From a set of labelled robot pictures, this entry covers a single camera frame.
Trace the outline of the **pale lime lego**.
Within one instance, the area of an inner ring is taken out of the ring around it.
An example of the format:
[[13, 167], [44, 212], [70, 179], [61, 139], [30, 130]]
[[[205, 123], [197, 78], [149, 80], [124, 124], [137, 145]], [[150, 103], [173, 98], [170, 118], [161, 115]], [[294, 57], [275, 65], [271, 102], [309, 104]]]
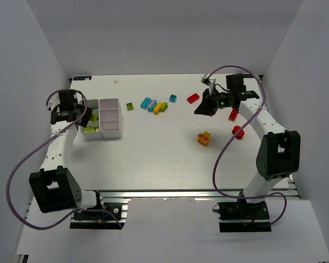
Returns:
[[83, 128], [83, 131], [85, 133], [93, 133], [93, 132], [95, 132], [95, 128], [94, 127], [85, 127], [85, 128]]

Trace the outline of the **lime rounded lego brick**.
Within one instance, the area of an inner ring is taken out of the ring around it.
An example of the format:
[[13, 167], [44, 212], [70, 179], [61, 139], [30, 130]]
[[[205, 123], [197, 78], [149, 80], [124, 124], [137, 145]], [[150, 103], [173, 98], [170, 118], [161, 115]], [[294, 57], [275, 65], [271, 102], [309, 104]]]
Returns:
[[165, 110], [168, 108], [168, 103], [167, 102], [163, 102], [161, 105], [160, 105], [160, 111], [161, 112], [165, 112]]

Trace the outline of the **yellow lego brick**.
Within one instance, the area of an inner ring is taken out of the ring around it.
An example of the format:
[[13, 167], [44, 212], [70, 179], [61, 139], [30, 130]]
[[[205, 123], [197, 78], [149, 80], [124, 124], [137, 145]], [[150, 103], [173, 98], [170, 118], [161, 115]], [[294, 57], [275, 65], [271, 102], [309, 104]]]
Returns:
[[160, 112], [160, 107], [162, 105], [162, 102], [159, 102], [153, 109], [153, 113], [157, 115]]

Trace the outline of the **lime sloped lego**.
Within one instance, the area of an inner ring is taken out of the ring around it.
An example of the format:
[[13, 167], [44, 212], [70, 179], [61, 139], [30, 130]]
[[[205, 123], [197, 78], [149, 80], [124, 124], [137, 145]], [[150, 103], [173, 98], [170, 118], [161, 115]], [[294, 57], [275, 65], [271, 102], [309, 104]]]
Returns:
[[90, 116], [90, 119], [89, 119], [90, 121], [92, 121], [92, 122], [96, 122], [97, 120], [98, 120], [98, 115], [95, 115], [95, 114], [91, 114], [91, 116]]

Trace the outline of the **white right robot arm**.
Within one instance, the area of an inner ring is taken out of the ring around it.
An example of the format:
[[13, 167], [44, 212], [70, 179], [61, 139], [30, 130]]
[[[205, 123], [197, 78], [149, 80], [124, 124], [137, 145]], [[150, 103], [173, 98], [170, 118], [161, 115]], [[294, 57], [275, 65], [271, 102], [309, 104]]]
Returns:
[[214, 116], [218, 109], [231, 107], [258, 135], [257, 172], [237, 199], [247, 203], [264, 201], [279, 181], [299, 169], [299, 132], [287, 130], [272, 117], [264, 106], [265, 92], [262, 90], [257, 94], [254, 90], [247, 90], [241, 73], [226, 77], [226, 92], [217, 91], [215, 78], [209, 75], [203, 76], [201, 82], [208, 87], [194, 112], [196, 115]]

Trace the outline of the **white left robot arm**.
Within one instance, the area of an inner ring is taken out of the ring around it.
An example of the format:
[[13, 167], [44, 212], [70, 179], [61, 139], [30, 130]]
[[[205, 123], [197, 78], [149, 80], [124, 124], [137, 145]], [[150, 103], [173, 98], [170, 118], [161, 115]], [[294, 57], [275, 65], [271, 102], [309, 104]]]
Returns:
[[68, 169], [73, 141], [78, 128], [85, 128], [93, 118], [86, 100], [78, 101], [77, 90], [60, 90], [48, 98], [50, 138], [46, 157], [29, 183], [43, 213], [68, 209], [100, 209], [100, 193], [82, 190]]

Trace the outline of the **red lego brick top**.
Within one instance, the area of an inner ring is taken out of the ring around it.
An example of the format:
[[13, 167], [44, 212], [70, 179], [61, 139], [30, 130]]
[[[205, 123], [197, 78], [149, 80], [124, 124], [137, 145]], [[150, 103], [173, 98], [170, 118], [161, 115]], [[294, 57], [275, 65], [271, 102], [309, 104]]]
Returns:
[[197, 93], [194, 93], [194, 94], [190, 95], [190, 96], [187, 98], [187, 102], [190, 103], [190, 104], [193, 104], [193, 103], [196, 102], [199, 98], [200, 98], [200, 96], [199, 96]]

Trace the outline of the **red lego brick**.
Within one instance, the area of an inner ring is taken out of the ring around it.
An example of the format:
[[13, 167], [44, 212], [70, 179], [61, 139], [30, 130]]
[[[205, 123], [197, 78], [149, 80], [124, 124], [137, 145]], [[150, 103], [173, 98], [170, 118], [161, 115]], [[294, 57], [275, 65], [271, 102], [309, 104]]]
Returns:
[[200, 98], [200, 96], [199, 96], [197, 93], [194, 93], [194, 94], [190, 95], [190, 96], [187, 98], [187, 102], [190, 103], [190, 104], [193, 104], [193, 103], [196, 102], [199, 98]]
[[232, 109], [232, 111], [231, 111], [231, 113], [229, 115], [229, 120], [230, 121], [234, 121], [236, 119], [236, 117], [237, 117], [238, 114], [239, 113], [238, 113], [238, 111], [235, 108]]

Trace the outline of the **yellow orange flower lego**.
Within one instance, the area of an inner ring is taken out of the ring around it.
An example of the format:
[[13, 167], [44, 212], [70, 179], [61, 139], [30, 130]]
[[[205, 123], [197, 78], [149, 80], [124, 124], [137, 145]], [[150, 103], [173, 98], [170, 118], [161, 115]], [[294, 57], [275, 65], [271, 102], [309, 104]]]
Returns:
[[199, 133], [197, 135], [197, 142], [202, 146], [208, 146], [210, 142], [210, 137], [211, 134], [207, 131], [204, 131], [203, 133]]

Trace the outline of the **blue label left corner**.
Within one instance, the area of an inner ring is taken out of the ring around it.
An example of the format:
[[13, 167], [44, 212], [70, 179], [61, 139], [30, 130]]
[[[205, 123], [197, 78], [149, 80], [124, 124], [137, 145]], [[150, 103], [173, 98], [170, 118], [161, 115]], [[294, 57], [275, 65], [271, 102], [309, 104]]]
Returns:
[[91, 76], [74, 76], [72, 80], [73, 81], [89, 81], [91, 79], [92, 79]]

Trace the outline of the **blue label right corner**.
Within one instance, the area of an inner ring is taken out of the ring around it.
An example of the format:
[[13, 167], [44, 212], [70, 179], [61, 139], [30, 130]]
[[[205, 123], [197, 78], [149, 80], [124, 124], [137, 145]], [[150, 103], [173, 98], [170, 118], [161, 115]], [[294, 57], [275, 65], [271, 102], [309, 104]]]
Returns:
[[244, 78], [254, 78], [254, 76], [252, 74], [248, 74], [248, 73], [244, 73], [243, 77]]

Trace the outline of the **teal printed round lego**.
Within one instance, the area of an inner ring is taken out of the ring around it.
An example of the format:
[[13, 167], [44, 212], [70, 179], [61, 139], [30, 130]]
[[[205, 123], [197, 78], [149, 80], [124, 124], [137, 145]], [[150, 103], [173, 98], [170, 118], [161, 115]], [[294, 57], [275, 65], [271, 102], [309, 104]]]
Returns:
[[153, 112], [153, 110], [156, 106], [157, 106], [157, 100], [152, 99], [148, 104], [148, 111]]

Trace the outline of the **blue long lego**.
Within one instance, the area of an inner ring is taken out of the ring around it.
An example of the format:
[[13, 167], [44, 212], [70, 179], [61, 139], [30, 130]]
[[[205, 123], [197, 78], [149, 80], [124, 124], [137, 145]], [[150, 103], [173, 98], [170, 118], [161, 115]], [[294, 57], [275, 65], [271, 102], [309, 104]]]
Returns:
[[140, 104], [140, 107], [142, 108], [142, 109], [147, 109], [147, 107], [148, 107], [148, 105], [149, 105], [149, 103], [150, 103], [150, 101], [151, 101], [151, 99], [150, 98], [148, 98], [148, 97], [146, 97], [144, 100], [143, 100], [143, 102]]

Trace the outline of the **aluminium table front rail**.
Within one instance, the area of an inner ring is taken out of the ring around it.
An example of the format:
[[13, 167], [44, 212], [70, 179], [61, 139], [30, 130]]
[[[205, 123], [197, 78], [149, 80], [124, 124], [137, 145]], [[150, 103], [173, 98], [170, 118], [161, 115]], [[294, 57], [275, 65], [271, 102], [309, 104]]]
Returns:
[[220, 198], [224, 197], [217, 191], [101, 191], [104, 198]]

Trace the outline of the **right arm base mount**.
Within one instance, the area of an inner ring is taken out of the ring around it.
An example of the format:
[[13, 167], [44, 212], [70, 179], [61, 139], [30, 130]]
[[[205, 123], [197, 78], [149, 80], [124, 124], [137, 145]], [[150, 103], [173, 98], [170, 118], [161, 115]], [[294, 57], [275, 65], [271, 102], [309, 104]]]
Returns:
[[220, 202], [213, 206], [219, 215], [220, 233], [271, 232], [266, 202]]

